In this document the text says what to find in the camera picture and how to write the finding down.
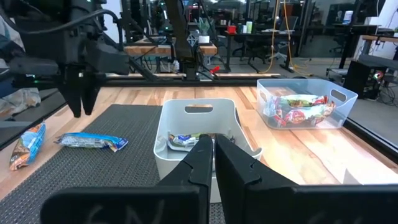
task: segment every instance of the rubber mat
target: rubber mat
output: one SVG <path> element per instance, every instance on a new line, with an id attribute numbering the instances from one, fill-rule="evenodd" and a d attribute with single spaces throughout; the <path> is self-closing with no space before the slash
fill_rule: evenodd
<path id="1" fill-rule="evenodd" d="M 121 151 L 64 147 L 0 202 L 0 222 L 40 223 L 41 205 L 67 187 L 147 187 L 159 181 L 154 139 L 161 106 L 112 105 L 85 132 L 127 138 Z M 210 223 L 224 223 L 220 203 Z"/>

